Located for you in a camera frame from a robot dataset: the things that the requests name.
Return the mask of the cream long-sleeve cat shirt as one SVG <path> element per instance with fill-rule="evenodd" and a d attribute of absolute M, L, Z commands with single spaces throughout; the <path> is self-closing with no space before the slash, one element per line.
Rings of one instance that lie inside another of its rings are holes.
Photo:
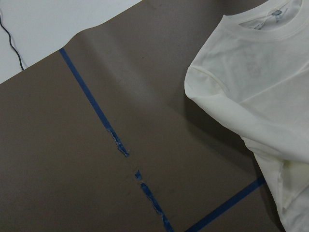
<path fill-rule="evenodd" d="M 184 90 L 253 152 L 287 232 L 309 229 L 309 3 L 224 15 Z"/>

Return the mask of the brown paper table cover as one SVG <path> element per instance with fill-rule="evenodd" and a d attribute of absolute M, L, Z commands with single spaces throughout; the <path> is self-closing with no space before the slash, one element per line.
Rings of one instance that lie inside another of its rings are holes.
<path fill-rule="evenodd" d="M 224 14 L 144 0 L 0 86 L 3 232 L 281 232 L 241 138 L 184 92 Z"/>

